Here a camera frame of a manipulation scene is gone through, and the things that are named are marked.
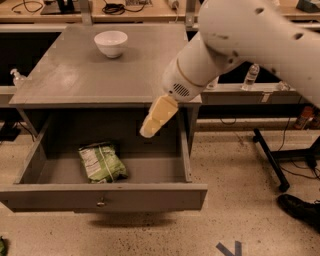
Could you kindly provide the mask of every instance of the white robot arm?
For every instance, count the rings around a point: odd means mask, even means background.
[[[214,78],[257,63],[320,107],[320,35],[283,18],[267,0],[207,0],[199,32],[163,75],[165,96],[151,106],[140,133],[152,137]]]

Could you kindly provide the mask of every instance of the snack package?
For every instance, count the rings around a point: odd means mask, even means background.
[[[111,142],[94,143],[79,148],[79,155],[91,183],[115,182],[127,178],[127,170]]]

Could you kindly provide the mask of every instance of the floor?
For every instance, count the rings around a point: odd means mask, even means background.
[[[276,204],[279,181],[252,127],[272,150],[283,141],[286,120],[202,120],[191,154],[193,181],[208,184],[201,211],[136,214],[12,213],[0,205],[0,236],[9,256],[319,255],[319,233]],[[309,147],[319,130],[285,133],[283,149]],[[32,144],[23,131],[0,145],[0,181],[10,184]],[[292,163],[291,172],[312,176]],[[313,202],[320,181],[286,174],[288,193]]]

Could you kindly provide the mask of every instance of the shoe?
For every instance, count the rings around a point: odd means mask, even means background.
[[[277,201],[291,217],[308,223],[320,233],[320,201],[311,204],[287,194],[279,196]]]

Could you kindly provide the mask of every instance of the bottle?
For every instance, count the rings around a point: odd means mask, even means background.
[[[26,76],[21,75],[16,68],[10,71],[10,74],[13,76],[13,84],[19,89],[21,88],[24,80],[27,79]]]
[[[248,70],[248,73],[244,79],[241,87],[244,91],[250,91],[259,75],[260,67],[258,64],[252,64]]]
[[[216,77],[214,80],[212,80],[210,83],[207,85],[207,90],[214,90],[218,86],[218,80],[219,76]]]

